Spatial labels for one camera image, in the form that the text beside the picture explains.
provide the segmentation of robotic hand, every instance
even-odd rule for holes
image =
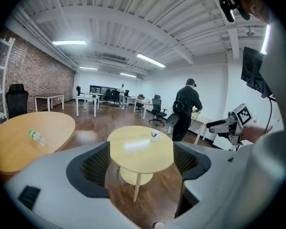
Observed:
[[[209,128],[210,133],[217,133],[227,138],[232,145],[243,145],[240,134],[251,119],[252,115],[247,105],[241,104],[228,113],[228,118],[210,122],[206,124],[206,128]]]

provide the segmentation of person in white clothing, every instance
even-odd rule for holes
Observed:
[[[120,93],[120,99],[119,99],[119,106],[124,108],[124,93],[125,93],[125,90],[124,90],[124,84],[122,84],[122,86],[117,90],[119,93]]]

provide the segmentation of clear plastic bottle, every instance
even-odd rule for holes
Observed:
[[[29,134],[33,138],[33,140],[36,142],[39,142],[40,145],[42,145],[42,146],[46,145],[46,140],[38,132],[35,132],[34,130],[29,130]]]

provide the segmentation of round table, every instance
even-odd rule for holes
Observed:
[[[161,132],[160,140],[152,142],[152,130],[145,126],[125,126],[108,137],[110,156],[120,166],[122,178],[135,185],[133,201],[137,199],[140,185],[174,162],[172,140]]]
[[[35,142],[29,130],[44,136],[46,145]],[[13,174],[33,160],[64,147],[75,129],[75,121],[59,112],[22,114],[0,125],[0,172]]]

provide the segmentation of brown hardwood floor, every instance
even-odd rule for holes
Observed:
[[[148,120],[153,116],[146,113],[133,113],[133,105],[126,109],[112,108],[100,105],[97,116],[94,118],[94,108],[88,106],[86,110],[79,107],[79,116],[76,116],[75,101],[65,103],[64,110],[61,105],[55,106],[53,111],[62,112],[72,116],[75,120],[75,132],[68,144],[63,148],[69,149],[88,143],[106,141],[109,134],[123,126],[143,125],[162,131],[168,129],[168,125],[155,126]],[[188,133],[183,141],[193,143],[196,136]],[[211,146],[207,141],[198,141],[199,145]],[[1,175],[3,181],[10,177]],[[118,166],[112,161],[106,174],[105,187],[109,190],[111,202],[131,221],[143,229],[150,229],[152,224],[159,221],[166,223],[174,219],[179,196],[181,192],[182,179],[175,164],[165,171],[153,175],[147,184],[140,186],[136,202],[133,202],[134,186],[127,184],[118,172]]]

